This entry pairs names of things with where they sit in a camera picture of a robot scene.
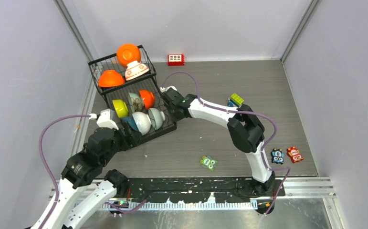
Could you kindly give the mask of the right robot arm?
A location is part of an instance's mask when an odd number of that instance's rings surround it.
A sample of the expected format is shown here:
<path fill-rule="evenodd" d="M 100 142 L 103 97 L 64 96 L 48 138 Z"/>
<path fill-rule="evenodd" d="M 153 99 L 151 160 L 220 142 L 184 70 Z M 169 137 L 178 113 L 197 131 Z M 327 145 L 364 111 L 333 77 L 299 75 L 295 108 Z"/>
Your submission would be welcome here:
<path fill-rule="evenodd" d="M 245 153 L 252 170 L 251 182 L 241 188 L 245 196 L 266 196 L 272 191 L 275 173 L 263 148 L 265 128 L 248 105 L 228 107 L 210 103 L 194 94 L 183 96 L 174 86 L 161 87 L 160 91 L 174 122 L 184 118 L 203 119 L 228 130 L 233 145 Z"/>

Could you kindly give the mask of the white ribbed bowl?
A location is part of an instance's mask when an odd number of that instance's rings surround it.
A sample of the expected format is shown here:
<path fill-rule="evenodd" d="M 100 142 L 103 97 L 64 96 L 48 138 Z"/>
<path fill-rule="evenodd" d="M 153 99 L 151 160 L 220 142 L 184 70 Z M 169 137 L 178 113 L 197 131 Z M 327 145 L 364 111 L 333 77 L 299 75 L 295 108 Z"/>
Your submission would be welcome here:
<path fill-rule="evenodd" d="M 136 123 L 138 131 L 142 135 L 146 135 L 150 131 L 150 128 L 151 128 L 151 121 L 150 121 L 149 116 L 143 112 L 134 112 L 132 113 L 132 117 Z"/>

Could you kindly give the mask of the pale green ringed bowl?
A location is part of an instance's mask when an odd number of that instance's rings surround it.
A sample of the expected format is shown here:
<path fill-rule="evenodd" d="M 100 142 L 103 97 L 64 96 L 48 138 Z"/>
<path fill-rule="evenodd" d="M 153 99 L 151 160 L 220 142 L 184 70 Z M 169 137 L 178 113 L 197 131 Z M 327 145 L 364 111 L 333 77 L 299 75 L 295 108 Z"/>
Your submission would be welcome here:
<path fill-rule="evenodd" d="M 155 130 L 160 129 L 166 120 L 164 112 L 156 108 L 149 108 L 148 116 L 150 118 L 151 125 Z"/>

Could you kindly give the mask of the yellow green bowl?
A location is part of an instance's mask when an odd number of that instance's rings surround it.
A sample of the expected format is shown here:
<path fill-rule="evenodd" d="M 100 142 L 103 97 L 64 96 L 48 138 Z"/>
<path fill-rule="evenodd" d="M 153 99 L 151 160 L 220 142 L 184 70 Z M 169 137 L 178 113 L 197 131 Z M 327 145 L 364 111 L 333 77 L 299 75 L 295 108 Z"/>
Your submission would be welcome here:
<path fill-rule="evenodd" d="M 112 100 L 112 104 L 119 118 L 124 118 L 124 117 L 129 116 L 129 110 L 124 100 L 115 99 L 115 100 Z"/>

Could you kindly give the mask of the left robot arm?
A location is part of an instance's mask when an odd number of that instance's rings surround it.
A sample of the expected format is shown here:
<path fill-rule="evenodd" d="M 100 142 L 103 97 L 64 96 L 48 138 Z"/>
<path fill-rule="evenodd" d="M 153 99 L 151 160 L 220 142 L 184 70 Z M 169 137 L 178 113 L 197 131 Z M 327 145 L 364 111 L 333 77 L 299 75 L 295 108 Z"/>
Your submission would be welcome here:
<path fill-rule="evenodd" d="M 77 199 L 88 189 L 93 180 L 102 173 L 110 159 L 119 151 L 127 151 L 137 145 L 142 137 L 139 131 L 123 122 L 124 130 L 97 128 L 84 144 L 82 151 L 70 157 L 57 182 L 44 158 L 42 140 L 45 132 L 57 119 L 49 123 L 39 139 L 40 157 L 55 187 L 55 195 L 37 220 L 33 229 L 79 229 L 111 197 L 123 197 L 128 190 L 127 177 L 113 169 L 99 186 L 80 204 Z"/>

